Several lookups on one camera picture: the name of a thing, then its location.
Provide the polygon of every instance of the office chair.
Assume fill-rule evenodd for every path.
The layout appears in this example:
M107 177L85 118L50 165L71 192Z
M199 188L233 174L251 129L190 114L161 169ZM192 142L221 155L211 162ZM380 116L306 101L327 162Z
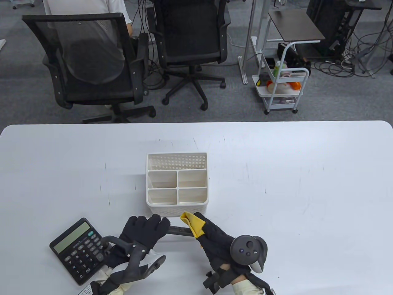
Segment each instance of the office chair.
M140 34L138 45L133 46L122 13L24 15L22 20L46 52L42 63L49 69L59 106L112 105L113 114L83 123L129 123L131 116L156 116L153 106L126 111L119 107L131 101L138 104L148 94L143 86L148 35Z
M200 64L222 63L227 58L226 28L231 19L226 0L153 0L153 6L146 8L146 13L164 78L183 78L162 103L169 104L170 96L191 82L204 101L201 110L207 110L208 99L199 80L221 81L220 87L225 88L225 78L195 70ZM170 66L176 65L188 66L189 73L170 70Z

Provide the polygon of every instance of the white plastic organizer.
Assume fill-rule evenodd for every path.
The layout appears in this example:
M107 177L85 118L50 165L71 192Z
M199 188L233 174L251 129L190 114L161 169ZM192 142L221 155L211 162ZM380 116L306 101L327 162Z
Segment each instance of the white plastic organizer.
M206 153L146 155L146 203L153 213L180 216L206 212L209 202Z

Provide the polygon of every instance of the label sticker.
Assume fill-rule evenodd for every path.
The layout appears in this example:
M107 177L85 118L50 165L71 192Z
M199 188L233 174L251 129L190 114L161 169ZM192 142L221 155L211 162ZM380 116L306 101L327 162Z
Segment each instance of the label sticker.
M84 288L84 289L82 290L82 292L79 293L78 295L93 295L93 290L92 290L91 285L89 284L89 285L88 285L86 288Z

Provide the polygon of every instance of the yellow cloth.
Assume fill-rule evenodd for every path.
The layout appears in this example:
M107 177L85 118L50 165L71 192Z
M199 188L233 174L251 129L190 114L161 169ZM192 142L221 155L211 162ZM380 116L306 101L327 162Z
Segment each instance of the yellow cloth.
M196 217L190 212L184 212L180 216L180 219L190 227L195 238L199 238L201 235L205 234L202 227L205 225L206 221Z

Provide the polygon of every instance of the calculator button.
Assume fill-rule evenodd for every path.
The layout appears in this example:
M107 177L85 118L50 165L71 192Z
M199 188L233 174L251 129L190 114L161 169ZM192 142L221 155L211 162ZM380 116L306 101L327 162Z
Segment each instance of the calculator button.
M104 255L102 255L101 253L98 253L97 256L96 256L96 258L97 258L98 261L101 262L101 261L104 260Z

